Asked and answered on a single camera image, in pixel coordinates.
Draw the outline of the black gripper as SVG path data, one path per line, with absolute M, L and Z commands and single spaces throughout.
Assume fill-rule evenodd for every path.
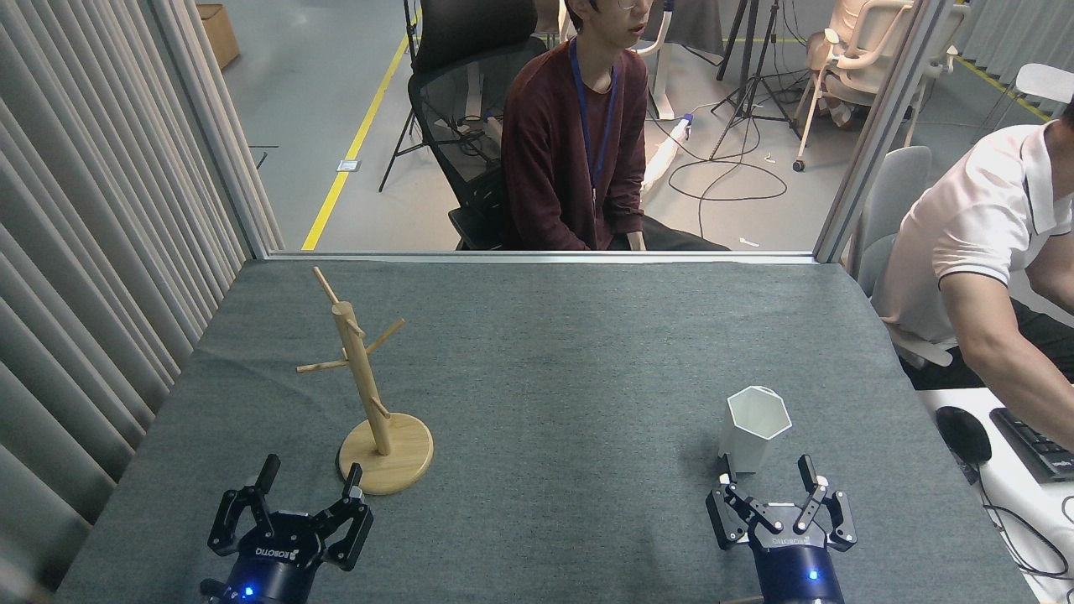
M 357 564 L 373 524 L 373 513 L 359 485 L 360 463 L 344 481 L 342 497 L 316 513 L 268 510 L 265 497 L 280 468 L 277 455 L 266 456 L 253 485 L 226 490 L 211 526 L 208 547 L 215 553 L 238 551 L 222 592 L 223 603 L 305 603 L 310 596 L 315 573 L 321 563 L 349 572 Z M 253 514 L 253 530 L 240 540 L 237 524 L 242 512 Z M 347 531 L 326 545 L 342 524 Z
M 845 553 L 857 543 L 850 497 L 816 473 L 809 455 L 797 466 L 808 492 L 801 508 L 742 497 L 732 474 L 721 474 L 706 499 L 713 530 L 722 550 L 749 544 L 764 603 L 843 603 L 828 546 Z M 830 530 L 816 522 L 821 506 Z

